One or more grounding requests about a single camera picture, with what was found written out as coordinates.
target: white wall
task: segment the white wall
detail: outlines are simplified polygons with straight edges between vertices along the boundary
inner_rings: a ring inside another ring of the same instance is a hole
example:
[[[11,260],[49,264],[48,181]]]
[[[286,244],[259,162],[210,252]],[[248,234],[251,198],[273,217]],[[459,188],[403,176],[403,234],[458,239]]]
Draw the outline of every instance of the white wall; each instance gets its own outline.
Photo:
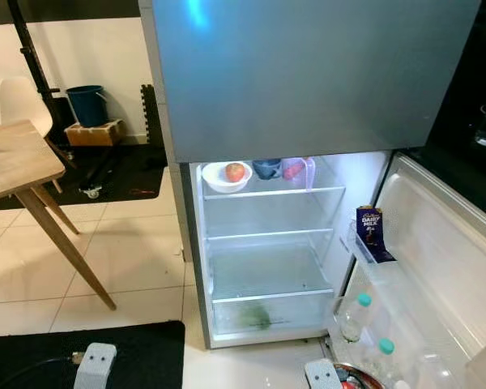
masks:
[[[153,83],[140,18],[28,24],[51,88],[103,85],[111,118],[130,135],[145,135],[140,85]],[[31,78],[12,24],[0,25],[0,79]]]

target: caster wheel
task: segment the caster wheel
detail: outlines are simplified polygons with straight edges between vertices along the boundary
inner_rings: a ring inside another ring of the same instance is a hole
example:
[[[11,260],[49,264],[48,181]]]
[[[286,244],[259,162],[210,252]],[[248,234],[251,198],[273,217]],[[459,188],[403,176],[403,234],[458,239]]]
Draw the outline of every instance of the caster wheel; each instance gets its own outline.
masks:
[[[89,199],[97,199],[99,197],[99,191],[98,190],[88,190],[87,191],[87,196]]]

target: purple wrapper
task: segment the purple wrapper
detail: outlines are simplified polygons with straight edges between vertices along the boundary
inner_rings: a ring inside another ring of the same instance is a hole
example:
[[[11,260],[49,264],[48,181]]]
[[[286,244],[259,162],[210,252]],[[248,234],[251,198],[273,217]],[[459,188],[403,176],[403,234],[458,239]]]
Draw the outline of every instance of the purple wrapper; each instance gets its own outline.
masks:
[[[377,263],[395,261],[383,242],[382,210],[371,206],[356,209],[356,233]]]

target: blue cup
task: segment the blue cup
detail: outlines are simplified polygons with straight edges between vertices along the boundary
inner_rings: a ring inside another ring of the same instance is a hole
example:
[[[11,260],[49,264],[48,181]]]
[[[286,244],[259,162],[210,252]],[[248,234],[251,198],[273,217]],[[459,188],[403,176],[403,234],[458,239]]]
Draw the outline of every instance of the blue cup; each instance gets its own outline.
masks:
[[[262,180],[271,180],[282,175],[280,158],[274,160],[253,160],[252,167]]]

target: black mat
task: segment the black mat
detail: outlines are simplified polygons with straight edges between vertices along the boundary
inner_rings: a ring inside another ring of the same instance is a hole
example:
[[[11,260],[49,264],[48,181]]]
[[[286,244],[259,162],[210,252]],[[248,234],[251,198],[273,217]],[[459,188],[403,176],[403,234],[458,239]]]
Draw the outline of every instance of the black mat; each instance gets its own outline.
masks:
[[[51,183],[45,184],[59,205],[153,199],[158,196],[167,162],[164,149],[150,144],[119,146],[115,150],[113,158],[103,164],[103,172],[96,179],[103,186],[98,199],[90,199],[79,192],[79,186],[107,150],[107,147],[74,147],[74,162],[78,168],[66,167],[65,175],[58,180],[63,193],[59,194]],[[21,207],[14,196],[0,199],[0,210]]]
[[[180,389],[185,327],[172,321],[133,327],[53,334],[0,336],[0,383],[15,372],[47,358],[86,351],[93,342],[115,344],[117,358],[108,389]],[[67,389],[74,386],[77,366],[53,362],[29,370],[3,389]]]

